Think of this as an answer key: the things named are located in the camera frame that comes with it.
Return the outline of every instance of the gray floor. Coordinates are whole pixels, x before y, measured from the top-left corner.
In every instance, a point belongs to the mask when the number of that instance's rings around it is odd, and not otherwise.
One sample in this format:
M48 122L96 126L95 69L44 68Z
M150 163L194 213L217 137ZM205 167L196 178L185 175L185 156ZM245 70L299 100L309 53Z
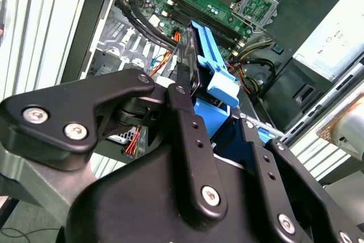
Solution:
M43 208L20 201L4 225L4 228L15 228L23 233L28 233L43 228L59 229L60 225ZM20 235L10 230L5 230L4 232L12 236ZM31 243L54 243L57 234L58 231L56 230L44 230L29 234L28 238ZM0 243L28 243L28 241L24 237L8 238L0 234Z

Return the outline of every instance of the red wire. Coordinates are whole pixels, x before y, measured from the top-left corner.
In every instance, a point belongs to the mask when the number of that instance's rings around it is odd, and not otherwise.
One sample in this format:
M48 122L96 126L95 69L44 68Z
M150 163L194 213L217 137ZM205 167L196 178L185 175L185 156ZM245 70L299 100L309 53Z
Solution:
M131 142L129 143L129 145L127 146L127 148L125 150L125 153L129 154L129 149L131 149L134 146L134 143L137 141L137 139L139 137L138 134L139 134L139 128L136 129Z

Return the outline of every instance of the black metal bracket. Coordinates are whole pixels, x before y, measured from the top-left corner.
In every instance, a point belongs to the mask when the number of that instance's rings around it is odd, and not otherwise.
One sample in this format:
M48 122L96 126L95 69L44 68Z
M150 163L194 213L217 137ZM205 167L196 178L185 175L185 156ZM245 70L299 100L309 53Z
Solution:
M193 227L208 229L225 217L228 203L205 123L195 115L191 96L185 88L169 85L167 103L181 214Z
M154 89L148 75L129 69L7 98L0 104L0 141L16 155L76 170L87 163L99 141L130 128L113 118L118 105ZM43 110L45 121L26 120L24 112L30 108ZM83 139L66 136L71 123L85 128Z
M285 144L271 140L265 148L272 151L286 188L290 190L291 199L301 200L304 197L304 206L309 210L312 236L315 242L349 242L345 241L343 237L349 237L356 242L362 238L361 231L352 220Z
M234 155L234 160L240 161L253 178L247 181L248 192L258 193L260 199L257 201L256 195L251 195L251 217L260 224L262 219L266 220L270 231L266 240L339 243L345 235L355 239L361 237L360 230L344 216L342 209L289 148L277 140L264 145L250 121L242 118L232 121L214 141L217 154L226 158ZM292 209L291 204L296 200L301 201L300 205L307 209L308 215L303 217L301 211ZM308 228L311 238L305 232Z

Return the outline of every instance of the cable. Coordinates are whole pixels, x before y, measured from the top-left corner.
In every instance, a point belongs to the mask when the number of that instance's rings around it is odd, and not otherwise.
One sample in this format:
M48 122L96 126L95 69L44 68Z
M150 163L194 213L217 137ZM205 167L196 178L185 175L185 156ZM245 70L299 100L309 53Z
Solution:
M239 75L240 82L241 82L241 84L242 84L243 88L245 89L245 91L246 91L248 94L251 94L251 90L247 87L247 85L246 85L246 84L245 84L245 82L244 82L244 73L243 73L243 70L241 70L241 68L237 68L237 67L235 67L235 66L233 66L233 65L230 65L230 64L228 64L227 66L228 66L229 68L233 68L233 69L236 69L236 70L237 70L237 73L238 73L238 75Z
M174 36L173 36L174 41L179 42L181 41L181 32L176 31ZM150 77L152 77L154 74L157 73L158 70L160 70L169 60L169 58L171 57L172 52L168 51L166 52L166 54L164 54L163 60L159 63L159 65L150 73Z
M253 78L250 78L250 77L245 77L249 82L251 82L253 84L253 87L255 89L255 92L259 92L259 85L258 83L253 79Z
M166 48L168 50L171 50L171 51L174 50L175 46L170 46L170 45L167 45L167 44L161 42L160 41L160 38L158 36L156 36L151 31L149 31L148 29L146 29L145 26L143 24L141 24L141 22L139 22L135 17L133 17L133 15L131 14L131 12L124 5L123 0L117 0L115 2L115 5L121 9L121 11L124 13L125 17L132 24L132 26L138 32L140 32L143 36L145 36L149 41L151 41L151 42L153 42L153 43L155 43L155 44L157 44L157 45L159 45L159 46L161 46L163 48Z
M21 235L20 236L11 236L9 234L5 234L4 233L5 230L13 230L13 231L15 231L17 233L20 233ZM36 233L36 232L41 232L41 231L44 231L44 230L59 230L59 229L57 229L57 228L44 228L44 229L33 230L32 232L29 232L29 233L23 233L23 232L19 231L18 229L15 229L15 228L2 228L0 230L0 233L3 236L9 237L9 238L21 238L21 237L25 237L25 239L28 241L28 243L31 243L28 235L29 234L32 234L32 233Z
M247 55L258 49L264 49L273 44L271 39L263 42L257 42L245 47L239 54L230 62L230 64L240 63Z
M165 44L171 46L172 48L175 48L177 46L176 41L173 39L163 35L160 31L158 31L149 21L145 18L143 13L139 10L137 0L130 0L130 6L131 10L135 14L135 17L138 18L143 25L147 27L148 30L150 30L153 34L155 34L157 37L159 37Z
M152 60L152 62L150 63L150 65L151 65L151 66L153 66L153 65L154 65L154 63L157 61L157 59L158 59L158 58L160 58L160 57L162 57L162 56L163 56L163 54L158 55L157 57L155 57L155 58Z

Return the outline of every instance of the black cable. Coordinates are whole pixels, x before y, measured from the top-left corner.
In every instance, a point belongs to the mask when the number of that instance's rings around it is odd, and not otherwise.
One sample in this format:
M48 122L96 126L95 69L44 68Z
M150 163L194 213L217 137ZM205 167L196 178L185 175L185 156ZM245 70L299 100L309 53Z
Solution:
M249 82L251 82L251 84L253 85L253 91L254 93L258 93L259 92L259 85L257 83L257 81L255 81L253 78L250 78L250 77L245 77Z
M136 18L138 18L154 35L159 37L165 44L171 46L172 48L177 47L177 42L172 38L163 35L160 31L158 31L147 18L144 17L143 13L139 10L137 0L130 0L130 7L133 11Z
M15 231L17 233L20 233L21 235L20 236L11 236L9 234L5 234L4 233L4 230L13 230L13 231ZM19 231L18 229L15 229L15 228L2 228L0 230L0 233L3 236L9 237L9 238L21 238L21 237L25 237L25 239L28 241L28 243L31 243L28 235L29 234L32 234L32 233L36 233L36 232L41 232L41 231L44 231L44 230L59 230L59 229L58 228L44 228L44 229L33 230L32 232L29 232L29 233L23 233L23 232Z
M270 72L272 72L272 74L275 74L275 66L274 63L271 60L265 59L265 58L254 58L254 59L248 59L245 64L242 65L254 65L254 64L258 64L258 65L267 65L268 67L270 67Z
M160 38L148 31L144 25L142 25L136 18L133 17L131 12L126 8L126 6L123 4L123 0L117 0L115 2L115 5L118 6L121 11L124 13L125 17L129 20L129 22L133 25L133 27L140 32L143 36L145 36L149 41L166 48L170 51L173 51L175 48L171 47L169 45L164 44L160 41Z

